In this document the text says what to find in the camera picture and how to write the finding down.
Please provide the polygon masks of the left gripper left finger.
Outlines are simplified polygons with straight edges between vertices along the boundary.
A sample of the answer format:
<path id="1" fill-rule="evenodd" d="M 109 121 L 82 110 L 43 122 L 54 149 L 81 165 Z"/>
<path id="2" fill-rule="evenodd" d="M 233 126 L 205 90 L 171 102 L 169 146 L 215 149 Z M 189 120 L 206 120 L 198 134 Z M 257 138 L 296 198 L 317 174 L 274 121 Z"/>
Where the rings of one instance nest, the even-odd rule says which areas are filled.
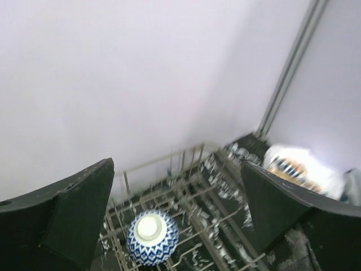
<path id="1" fill-rule="evenodd" d="M 115 175 L 111 158 L 1 202 L 1 270 L 90 270 Z"/>

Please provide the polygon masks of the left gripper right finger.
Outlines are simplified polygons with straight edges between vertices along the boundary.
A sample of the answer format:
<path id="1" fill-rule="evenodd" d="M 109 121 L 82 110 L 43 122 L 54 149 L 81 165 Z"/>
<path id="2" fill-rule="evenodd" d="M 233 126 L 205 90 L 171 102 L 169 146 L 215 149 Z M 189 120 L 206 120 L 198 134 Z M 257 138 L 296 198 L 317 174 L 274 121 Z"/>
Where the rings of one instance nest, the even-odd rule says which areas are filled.
<path id="1" fill-rule="evenodd" d="M 360 270 L 360 207 L 288 182 L 253 163 L 241 178 L 271 270 Z"/>

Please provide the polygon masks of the red patterned bowl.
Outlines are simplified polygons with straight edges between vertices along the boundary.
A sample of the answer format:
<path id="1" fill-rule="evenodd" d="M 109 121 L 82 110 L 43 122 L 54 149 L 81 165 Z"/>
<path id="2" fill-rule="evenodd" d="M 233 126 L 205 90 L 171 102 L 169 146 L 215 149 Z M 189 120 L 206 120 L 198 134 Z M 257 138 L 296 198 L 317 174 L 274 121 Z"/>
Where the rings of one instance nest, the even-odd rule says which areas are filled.
<path id="1" fill-rule="evenodd" d="M 143 266 L 155 266 L 166 261 L 179 242 L 176 221 L 159 209 L 147 209 L 135 216 L 126 233 L 130 258 Z"/>

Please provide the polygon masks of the white printed t-shirt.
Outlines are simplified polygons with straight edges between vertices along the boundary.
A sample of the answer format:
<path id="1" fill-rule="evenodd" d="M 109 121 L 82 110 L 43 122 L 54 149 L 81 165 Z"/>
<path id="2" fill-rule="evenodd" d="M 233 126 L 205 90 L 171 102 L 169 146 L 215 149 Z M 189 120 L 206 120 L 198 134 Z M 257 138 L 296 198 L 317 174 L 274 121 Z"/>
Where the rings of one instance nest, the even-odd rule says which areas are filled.
<path id="1" fill-rule="evenodd" d="M 360 206 L 360 170 L 342 172 L 307 148 L 274 144 L 263 157 L 263 168 L 318 194 Z"/>

